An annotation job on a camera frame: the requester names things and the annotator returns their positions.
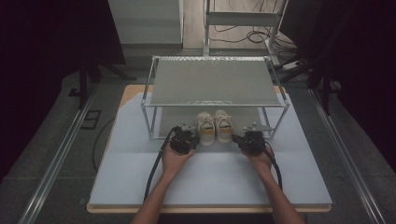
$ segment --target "white sneaker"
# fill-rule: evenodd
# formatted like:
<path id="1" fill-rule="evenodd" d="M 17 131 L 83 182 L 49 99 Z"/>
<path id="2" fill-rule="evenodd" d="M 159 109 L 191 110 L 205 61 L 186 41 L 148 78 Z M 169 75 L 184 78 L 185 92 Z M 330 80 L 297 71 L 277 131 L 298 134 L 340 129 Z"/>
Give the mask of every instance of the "white sneaker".
<path id="1" fill-rule="evenodd" d="M 215 142 L 215 122 L 209 113 L 202 112 L 197 116 L 195 128 L 202 146 L 210 146 Z"/>
<path id="2" fill-rule="evenodd" d="M 224 110 L 218 110 L 215 114 L 216 120 L 216 133 L 221 143 L 229 143 L 232 139 L 233 134 L 233 123 L 231 122 L 231 116 L 229 116 Z"/>

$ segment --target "metal frame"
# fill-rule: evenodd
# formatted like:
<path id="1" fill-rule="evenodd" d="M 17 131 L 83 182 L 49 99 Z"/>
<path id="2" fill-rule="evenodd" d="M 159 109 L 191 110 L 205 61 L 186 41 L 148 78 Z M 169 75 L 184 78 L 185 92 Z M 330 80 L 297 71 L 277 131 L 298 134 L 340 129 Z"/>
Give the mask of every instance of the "metal frame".
<path id="1" fill-rule="evenodd" d="M 287 0 L 282 1 L 282 5 L 277 13 L 264 12 L 216 12 L 210 11 L 210 0 L 206 0 L 205 11 L 205 39 L 204 57 L 209 56 L 209 26 L 211 25 L 237 25 L 237 26 L 270 26 L 271 36 L 265 40 L 265 47 L 268 49 L 269 56 L 275 67 L 280 66 L 279 60 L 273 49 L 275 37 L 282 21 L 283 12 L 286 8 Z"/>
<path id="2" fill-rule="evenodd" d="M 142 101 L 141 101 L 141 107 L 142 107 L 143 115 L 145 117 L 145 122 L 146 122 L 146 125 L 147 125 L 147 128 L 148 128 L 148 135 L 149 135 L 150 139 L 154 139 L 154 137 L 153 137 L 153 135 L 154 135 L 154 125 L 155 125 L 155 119 L 156 119 L 156 116 L 157 116 L 158 107 L 172 107 L 172 106 L 177 106 L 177 107 L 184 107 L 184 106 L 186 106 L 186 107 L 188 107 L 188 106 L 220 106 L 220 105 L 168 105 L 168 104 L 151 105 L 150 103 L 148 103 L 147 102 L 147 96 L 148 96 L 148 90 L 149 90 L 149 83 L 150 83 L 152 77 L 155 77 L 156 74 L 157 74 L 157 66 L 158 66 L 158 63 L 159 63 L 161 58 L 183 58 L 183 59 L 197 58 L 197 59 L 202 59 L 202 60 L 216 60 L 217 58 L 235 58 L 235 57 L 161 57 L 161 56 L 153 56 L 152 57 L 151 67 L 150 67 L 150 71 L 149 71 L 149 74 L 148 74 L 148 80 L 146 82 L 145 91 L 143 93 L 143 98 L 142 98 Z M 290 104 L 289 104 L 288 99 L 286 97 L 286 93 L 284 92 L 282 86 L 280 85 L 279 79 L 278 79 L 278 77 L 276 75 L 275 68 L 274 68 L 274 66 L 272 64 L 272 59 L 271 59 L 271 57 L 267 57 L 267 56 L 264 56 L 264 57 L 239 57 L 239 58 L 246 58 L 246 59 L 262 58 L 263 59 L 262 61 L 264 63 L 270 64 L 271 70 L 273 71 L 273 75 L 274 75 L 274 78 L 275 78 L 275 80 L 273 80 L 273 81 L 275 82 L 275 84 L 280 89 L 280 93 L 282 95 L 284 104 L 283 105 L 282 104 L 281 105 L 221 105 L 221 106 L 226 106 L 226 107 L 227 106 L 229 106 L 229 107 L 258 107 L 258 108 L 260 107 L 262 109 L 264 120 L 266 122 L 265 125 L 267 125 L 270 128 L 270 130 L 265 130 L 263 132 L 263 135 L 264 135 L 265 138 L 273 139 L 275 134 L 276 134 L 276 131 L 277 131 L 277 129 L 278 129 L 278 127 L 279 127 L 279 125 L 280 125 L 280 123 L 282 121 L 282 119 L 285 117 L 285 115 L 286 115 L 286 113 L 287 113 L 287 111 L 288 111 L 288 109 L 290 107 Z M 278 108 L 282 108 L 283 107 L 282 114 L 280 115 L 279 120 L 275 124 L 275 128 L 271 128 L 271 124 L 269 122 L 269 119 L 268 119 L 268 116 L 267 116 L 267 113 L 266 113 L 266 110 L 265 110 L 266 107 L 278 107 Z M 151 121 L 150 121 L 149 115 L 148 115 L 148 108 L 153 108 L 154 109 Z"/>

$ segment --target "aluminum rail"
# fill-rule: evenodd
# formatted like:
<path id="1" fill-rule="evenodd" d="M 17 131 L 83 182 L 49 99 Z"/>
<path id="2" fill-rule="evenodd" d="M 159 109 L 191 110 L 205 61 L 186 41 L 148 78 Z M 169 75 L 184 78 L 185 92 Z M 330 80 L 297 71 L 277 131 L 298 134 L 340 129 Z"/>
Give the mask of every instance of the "aluminum rail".
<path id="1" fill-rule="evenodd" d="M 41 208 L 44 205 L 44 202 L 47 199 L 47 196 L 50 193 L 53 183 L 59 171 L 64 164 L 64 159 L 69 152 L 70 147 L 73 144 L 74 139 L 78 133 L 79 127 L 81 126 L 82 121 L 87 114 L 88 109 L 92 103 L 92 99 L 97 91 L 98 84 L 92 84 L 93 86 L 89 89 L 89 96 L 87 99 L 87 103 L 78 111 L 76 114 L 75 119 L 73 120 L 72 125 L 70 126 L 69 130 L 67 131 L 64 140 L 62 141 L 61 145 L 58 148 L 54 158 L 52 159 L 49 167 L 44 173 L 43 177 L 41 178 L 40 183 L 38 184 L 35 193 L 33 194 L 30 202 L 26 206 L 24 212 L 21 215 L 19 224 L 28 224 L 28 223 L 35 223 L 35 220 L 38 217 L 38 214 L 41 211 Z"/>
<path id="2" fill-rule="evenodd" d="M 332 122 L 332 118 L 330 116 L 327 116 L 326 112 L 321 107 L 320 97 L 318 95 L 318 92 L 312 89 L 310 89 L 309 92 L 311 93 L 312 98 L 315 100 L 315 104 L 317 106 L 317 110 L 321 116 L 321 119 L 323 120 L 323 123 L 326 129 L 328 130 L 332 138 L 332 141 L 335 144 L 335 149 L 337 150 L 338 155 L 340 156 L 341 162 L 346 167 L 346 171 L 349 177 L 351 178 L 356 191 L 361 197 L 361 202 L 363 203 L 363 206 L 366 209 L 366 212 L 370 217 L 372 223 L 376 223 L 376 224 L 386 223 L 385 219 L 381 214 L 381 211 L 379 210 L 379 207 L 377 205 L 377 202 L 375 201 L 373 194 L 367 187 L 367 184 L 365 183 L 363 176 L 361 175 L 361 172 L 359 171 L 355 162 L 352 160 L 352 157 L 350 156 L 347 147 L 344 144 L 343 139 L 341 138 L 339 132 L 335 128 L 335 125 Z"/>

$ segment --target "floor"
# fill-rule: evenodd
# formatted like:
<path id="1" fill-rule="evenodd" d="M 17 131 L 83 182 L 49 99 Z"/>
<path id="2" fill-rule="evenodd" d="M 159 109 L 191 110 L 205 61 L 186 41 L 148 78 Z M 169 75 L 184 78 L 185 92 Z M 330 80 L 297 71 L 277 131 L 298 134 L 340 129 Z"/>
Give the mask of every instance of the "floor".
<path id="1" fill-rule="evenodd" d="M 265 52 L 214 50 L 213 53 L 258 55 Z M 131 220 L 132 215 L 129 214 L 98 215 L 90 214 L 86 210 L 85 206 L 96 176 L 92 158 L 94 163 L 100 164 L 111 132 L 111 122 L 109 125 L 107 123 L 116 116 L 124 87 L 145 82 L 149 72 L 150 55 L 201 55 L 202 51 L 124 48 L 124 54 L 127 64 L 119 68 L 137 77 L 137 81 L 121 79 L 101 68 L 103 78 L 97 84 L 98 89 L 89 108 L 101 110 L 98 124 L 92 130 L 79 129 L 35 223 L 128 223 Z M 280 77 L 288 73 L 282 69 L 277 72 Z M 290 95 L 306 139 L 330 192 L 333 207 L 329 213 L 307 214 L 307 221 L 325 224 L 374 223 L 366 212 L 357 191 L 358 186 L 354 185 L 346 165 L 342 163 L 336 145 L 318 112 L 316 102 L 306 87 L 305 81 L 308 76 L 308 73 L 298 76 L 285 83 L 284 87 Z M 72 89 L 78 89 L 78 74 L 71 74 L 64 79 L 62 91 L 55 105 L 3 180 L 0 186 L 0 223 L 18 223 L 40 179 L 63 142 L 78 112 L 79 99 L 68 96 Z M 358 123 L 343 108 L 335 94 L 331 96 L 330 110 L 330 117 L 373 194 L 383 218 L 387 223 L 394 223 L 396 174 Z M 82 126 L 90 125 L 92 125 L 90 121 L 82 123 Z M 271 218 L 265 215 L 247 214 L 164 215 L 161 216 L 160 223 L 271 223 Z"/>

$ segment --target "table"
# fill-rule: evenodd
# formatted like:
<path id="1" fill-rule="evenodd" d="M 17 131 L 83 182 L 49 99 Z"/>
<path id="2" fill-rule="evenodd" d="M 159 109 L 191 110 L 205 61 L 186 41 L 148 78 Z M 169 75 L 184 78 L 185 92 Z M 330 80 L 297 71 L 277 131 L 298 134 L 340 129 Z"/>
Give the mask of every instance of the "table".
<path id="1" fill-rule="evenodd" d="M 143 202 L 149 172 L 163 143 L 149 140 L 140 107 L 143 89 L 125 89 L 87 204 L 91 213 L 135 213 Z M 268 111 L 270 119 L 273 113 Z M 330 211 L 332 200 L 292 104 L 269 143 L 282 173 L 284 192 L 297 211 Z M 161 167 L 160 163 L 152 188 Z M 237 145 L 216 142 L 196 148 L 168 190 L 162 212 L 262 213 L 271 208 L 260 179 Z"/>

